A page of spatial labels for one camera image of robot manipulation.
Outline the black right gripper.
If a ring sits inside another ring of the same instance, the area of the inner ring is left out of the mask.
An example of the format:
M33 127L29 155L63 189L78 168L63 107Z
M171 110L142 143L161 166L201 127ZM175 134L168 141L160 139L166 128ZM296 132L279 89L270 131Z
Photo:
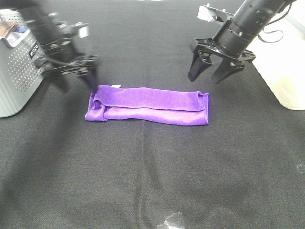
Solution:
M231 61L252 62L255 59L254 53L247 50L254 38L254 35L230 19L212 38L194 39L191 43L193 60L188 72L189 80L195 81L204 70L213 65L212 54L223 58L212 75L215 84L234 74L238 70L238 65Z

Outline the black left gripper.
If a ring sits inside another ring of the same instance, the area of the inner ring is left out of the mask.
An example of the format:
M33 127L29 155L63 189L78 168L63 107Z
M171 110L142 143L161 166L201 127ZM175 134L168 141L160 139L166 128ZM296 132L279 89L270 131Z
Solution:
M33 35L43 52L43 56L34 60L38 68L44 68L51 84L62 93L69 91L64 79L65 74L82 76L92 91L97 91L96 68L98 57L79 51L74 44L78 37L76 24L68 25L64 21L33 22Z

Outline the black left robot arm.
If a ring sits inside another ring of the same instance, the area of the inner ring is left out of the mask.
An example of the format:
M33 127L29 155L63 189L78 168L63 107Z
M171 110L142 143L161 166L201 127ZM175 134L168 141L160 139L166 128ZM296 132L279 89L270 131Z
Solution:
M26 21L44 55L35 60L42 67L43 77L47 77L62 91L69 87L65 74L74 74L81 78L94 93L98 89L96 67L98 57L80 52L73 37L84 23L65 26L63 22L46 13L37 0L5 0L1 3L5 9L16 10Z

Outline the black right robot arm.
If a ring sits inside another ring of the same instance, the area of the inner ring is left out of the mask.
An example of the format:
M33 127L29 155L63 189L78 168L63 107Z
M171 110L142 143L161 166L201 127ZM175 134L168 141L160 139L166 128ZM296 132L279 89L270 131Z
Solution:
M208 4L200 6L197 17L220 24L212 38L194 39L190 45L193 60L188 72L190 81L213 65L211 55L222 58L212 75L214 83L244 70L245 62L252 62L255 54L247 47L267 26L272 17L291 6L291 0L245 0L234 13L216 9Z

